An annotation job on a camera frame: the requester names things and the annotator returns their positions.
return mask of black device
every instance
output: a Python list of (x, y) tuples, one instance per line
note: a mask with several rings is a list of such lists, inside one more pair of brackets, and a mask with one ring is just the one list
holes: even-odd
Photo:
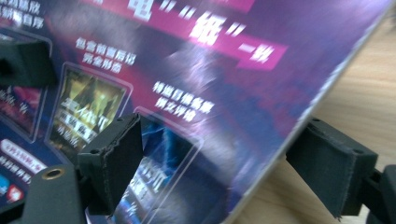
[(143, 158), (140, 116), (114, 120), (78, 153), (78, 164), (37, 173), (25, 201), (0, 208), (1, 223), (82, 224), (111, 216)]
[(0, 39), (0, 85), (44, 87), (56, 84), (48, 44)]

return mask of wooden table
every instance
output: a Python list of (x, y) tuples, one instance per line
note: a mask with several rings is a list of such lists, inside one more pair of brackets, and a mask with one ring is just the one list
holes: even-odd
[[(379, 154), (377, 169), (396, 164), (396, 22), (388, 16), (314, 114)], [(359, 217), (341, 223), (365, 223)], [(282, 161), (234, 224), (340, 223)]]

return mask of printed photo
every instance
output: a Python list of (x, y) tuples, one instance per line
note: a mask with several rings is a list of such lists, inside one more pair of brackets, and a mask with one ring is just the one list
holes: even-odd
[(74, 68), (64, 83), (49, 132), (49, 143), (71, 161), (116, 117), (125, 88)]
[(0, 86), (0, 117), (22, 137), (35, 140), (42, 90)]

